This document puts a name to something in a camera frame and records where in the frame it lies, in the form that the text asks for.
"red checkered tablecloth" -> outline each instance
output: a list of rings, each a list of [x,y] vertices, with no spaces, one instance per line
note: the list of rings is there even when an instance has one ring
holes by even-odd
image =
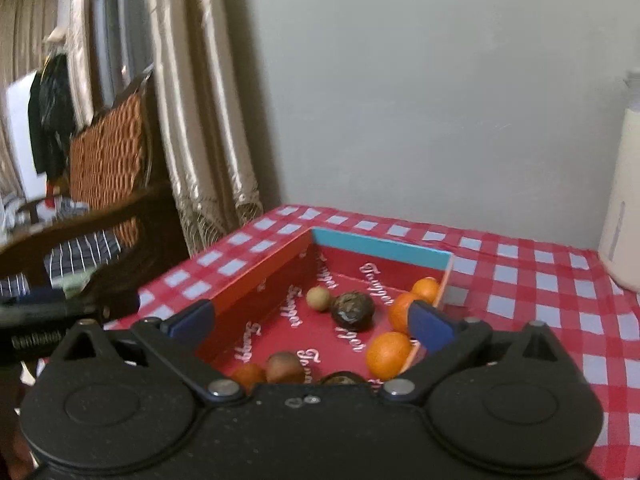
[[[210,298],[243,270],[310,226],[452,251],[445,296],[453,317],[476,316],[498,330],[545,321],[583,370],[605,411],[588,465],[606,479],[640,475],[640,317],[635,293],[621,290],[594,251],[330,208],[287,205],[246,225],[140,290],[140,311],[165,319]]]

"orange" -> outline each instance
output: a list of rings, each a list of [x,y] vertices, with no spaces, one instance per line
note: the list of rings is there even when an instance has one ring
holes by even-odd
[[[407,336],[399,332],[385,332],[369,343],[367,367],[382,381],[393,379],[400,373],[413,345]]]
[[[264,370],[255,363],[245,363],[240,365],[231,374],[231,378],[236,383],[239,383],[247,393],[251,393],[257,383],[267,382],[267,376],[265,375]]]
[[[403,334],[409,333],[408,327],[408,315],[409,306],[415,301],[420,300],[420,296],[411,292],[403,292],[395,298],[393,304],[389,307],[387,315],[389,316],[389,323],[391,328]]]
[[[411,292],[417,294],[428,303],[433,304],[438,297],[440,285],[435,278],[423,278],[414,283]]]

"tan ball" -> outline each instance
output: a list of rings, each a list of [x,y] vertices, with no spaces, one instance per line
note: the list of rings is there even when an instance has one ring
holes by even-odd
[[[334,302],[334,297],[325,286],[310,288],[306,294],[306,304],[317,312],[328,310]]]

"window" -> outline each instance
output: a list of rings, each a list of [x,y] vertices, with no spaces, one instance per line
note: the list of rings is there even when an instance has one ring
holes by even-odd
[[[94,0],[94,37],[102,102],[110,107],[152,62],[145,0]]]

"striped cloth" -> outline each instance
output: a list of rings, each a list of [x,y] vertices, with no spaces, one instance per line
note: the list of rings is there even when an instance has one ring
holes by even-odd
[[[80,216],[88,211],[85,204],[63,199],[56,204],[57,218]],[[121,252],[120,243],[111,230],[98,231],[70,240],[54,248],[44,258],[50,280],[85,272],[100,266]],[[29,284],[22,274],[0,280],[0,297],[21,296],[27,293]]]

